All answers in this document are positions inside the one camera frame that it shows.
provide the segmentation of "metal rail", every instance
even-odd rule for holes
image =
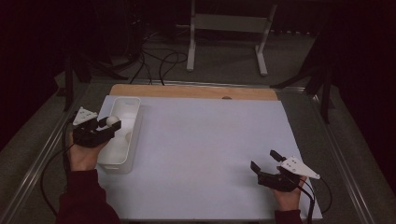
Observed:
[[[76,100],[71,105],[69,110],[62,113],[60,119],[56,123],[51,134],[49,135],[46,144],[43,146],[40,153],[35,158],[35,161],[26,172],[20,186],[18,187],[10,203],[8,204],[8,207],[0,216],[0,223],[13,223],[17,218],[19,212],[22,209],[22,206],[24,205],[24,203],[30,196],[33,188],[35,187],[35,183],[39,179],[45,164],[50,159],[51,154],[54,152],[57,144],[59,143],[59,140],[61,139],[62,127],[65,125],[66,121],[71,117],[72,113],[74,113],[75,109],[78,107],[78,103],[80,102],[82,96],[85,93],[85,90],[87,89],[85,85],[83,85],[82,87],[83,88],[77,92]]]
[[[337,140],[334,137],[332,126],[330,124],[326,124],[320,115],[319,107],[320,102],[317,96],[311,99],[311,105],[313,110],[316,112],[316,117],[318,122],[322,125],[325,134],[327,135],[328,141],[331,144],[331,153],[334,158],[335,164],[340,172],[341,177],[344,180],[346,185],[346,189],[349,193],[350,199],[353,202],[355,209],[358,213],[358,217],[361,220],[362,224],[375,224],[374,217],[370,212],[370,209],[367,205],[367,202],[364,200],[364,197],[361,193],[361,188],[357,183],[354,175],[349,169],[348,163],[344,157],[343,151],[337,143]]]

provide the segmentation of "red sleeve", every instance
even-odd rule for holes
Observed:
[[[57,224],[120,224],[114,209],[106,202],[96,170],[71,172],[67,192],[60,197]]]
[[[300,210],[275,211],[276,224],[303,224],[300,218],[300,212]]]

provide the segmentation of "white plastic container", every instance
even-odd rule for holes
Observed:
[[[134,152],[142,121],[139,113],[140,99],[118,97],[114,100],[110,116],[121,120],[121,128],[115,132],[107,145],[101,150],[98,164],[107,174],[125,175],[132,171]]]

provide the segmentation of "metal frame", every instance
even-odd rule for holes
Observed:
[[[169,82],[169,85],[187,85],[187,86],[218,86],[218,87],[246,87],[246,88],[269,88],[268,86],[263,85],[227,85],[227,84],[210,84],[210,83],[195,83],[195,82]],[[55,149],[57,143],[60,140],[62,127],[66,122],[67,118],[70,117],[72,111],[78,107],[78,102],[82,98],[85,91],[81,91],[78,93],[78,99],[73,103],[72,108],[68,113],[64,113],[64,115],[60,118],[59,122],[56,124],[52,134],[50,135],[46,145],[42,148],[40,154],[35,159],[35,162],[32,164],[28,172],[26,173],[24,179],[21,182],[21,185],[16,190],[15,195],[13,196],[9,206],[6,208],[2,216],[0,216],[0,223],[8,224],[12,223],[12,221],[18,216],[18,213],[21,211],[23,204],[26,202],[27,198],[30,196],[36,181],[38,180],[41,171],[43,170],[47,160],[50,158],[51,153]],[[294,88],[287,87],[283,90],[276,90],[276,92],[293,92],[304,94],[304,88]],[[310,99],[313,110],[316,114],[316,119],[322,125],[323,130],[325,131],[326,137],[331,145],[330,150],[334,161],[339,169],[340,175],[344,180],[346,185],[346,189],[351,197],[351,201],[353,202],[357,214],[361,220],[361,223],[364,224],[374,224],[375,220],[373,215],[371,214],[366,201],[363,198],[361,193],[361,189],[355,180],[355,177],[351,173],[347,161],[343,155],[341,148],[339,147],[334,135],[332,128],[329,124],[325,123],[322,119],[319,111],[319,99],[317,96],[314,96]]]
[[[268,71],[262,51],[270,33],[275,12],[276,5],[272,5],[267,18],[198,14],[195,13],[195,0],[191,0],[190,47],[187,59],[187,71],[192,72],[194,70],[196,29],[239,31],[262,34],[262,41],[255,47],[255,51],[260,75],[267,76]]]

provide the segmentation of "wooden tabletop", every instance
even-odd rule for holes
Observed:
[[[148,97],[188,97],[236,100],[276,101],[274,90],[236,87],[201,87],[201,86],[161,86],[116,84],[110,95],[148,96]]]

